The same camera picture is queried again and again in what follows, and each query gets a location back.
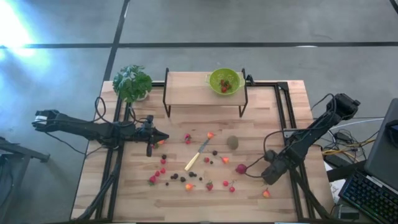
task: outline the green leaves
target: green leaves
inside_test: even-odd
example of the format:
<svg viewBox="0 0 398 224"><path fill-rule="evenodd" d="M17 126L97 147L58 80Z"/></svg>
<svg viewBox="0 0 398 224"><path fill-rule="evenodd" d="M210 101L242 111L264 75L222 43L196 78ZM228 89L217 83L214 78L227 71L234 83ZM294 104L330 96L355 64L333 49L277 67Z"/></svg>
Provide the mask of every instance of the green leaves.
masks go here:
<svg viewBox="0 0 398 224"><path fill-rule="evenodd" d="M126 66L113 78L113 90L122 100L132 103L152 90L152 79L143 69L138 65Z"/></svg>

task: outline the keyboard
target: keyboard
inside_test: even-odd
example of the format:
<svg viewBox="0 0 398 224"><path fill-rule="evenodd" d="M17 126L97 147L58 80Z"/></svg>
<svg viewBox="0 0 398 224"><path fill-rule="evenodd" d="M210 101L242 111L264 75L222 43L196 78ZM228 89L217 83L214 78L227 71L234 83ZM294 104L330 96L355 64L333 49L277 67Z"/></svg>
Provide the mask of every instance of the keyboard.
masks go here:
<svg viewBox="0 0 398 224"><path fill-rule="evenodd" d="M358 171L346 180L339 196L378 223L398 223L398 195Z"/></svg>

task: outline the knife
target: knife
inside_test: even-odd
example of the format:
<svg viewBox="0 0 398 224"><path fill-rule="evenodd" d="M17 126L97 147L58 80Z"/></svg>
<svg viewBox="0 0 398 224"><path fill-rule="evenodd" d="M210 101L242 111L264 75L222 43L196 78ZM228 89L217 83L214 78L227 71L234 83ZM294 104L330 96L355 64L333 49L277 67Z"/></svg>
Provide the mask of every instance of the knife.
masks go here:
<svg viewBox="0 0 398 224"><path fill-rule="evenodd" d="M187 164L187 166L185 167L185 171L188 171L189 169L191 169L191 166L193 165L193 163L195 163L195 161L198 159L199 155L203 152L203 150L205 149L207 143L209 142L210 139L207 139L205 141L205 143L203 143L203 145L200 146L198 153L191 159L191 161L189 161L189 163Z"/></svg>

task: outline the wooden knife handle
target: wooden knife handle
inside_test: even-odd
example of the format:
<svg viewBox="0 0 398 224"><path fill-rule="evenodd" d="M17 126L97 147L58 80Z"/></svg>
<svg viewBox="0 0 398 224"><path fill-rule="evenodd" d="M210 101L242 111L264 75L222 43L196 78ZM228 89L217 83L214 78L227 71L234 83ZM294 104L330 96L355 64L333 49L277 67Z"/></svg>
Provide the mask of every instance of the wooden knife handle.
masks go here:
<svg viewBox="0 0 398 224"><path fill-rule="evenodd" d="M193 163L198 159L200 153L198 152L192 159L191 161L189 161L189 163L187 164L187 166L185 167L185 171L188 171L189 169L191 169L191 166L193 165Z"/></svg>

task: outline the wooden shelf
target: wooden shelf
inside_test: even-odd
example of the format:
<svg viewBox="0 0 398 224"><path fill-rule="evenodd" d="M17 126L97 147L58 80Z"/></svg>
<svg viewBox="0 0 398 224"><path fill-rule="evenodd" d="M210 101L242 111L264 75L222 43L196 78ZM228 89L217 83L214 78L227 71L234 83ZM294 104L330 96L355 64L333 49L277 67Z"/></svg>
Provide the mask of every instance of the wooden shelf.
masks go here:
<svg viewBox="0 0 398 224"><path fill-rule="evenodd" d="M205 81L211 72L168 72L165 90L165 104L243 106L246 103L244 88L232 95L220 95L214 92Z"/></svg>

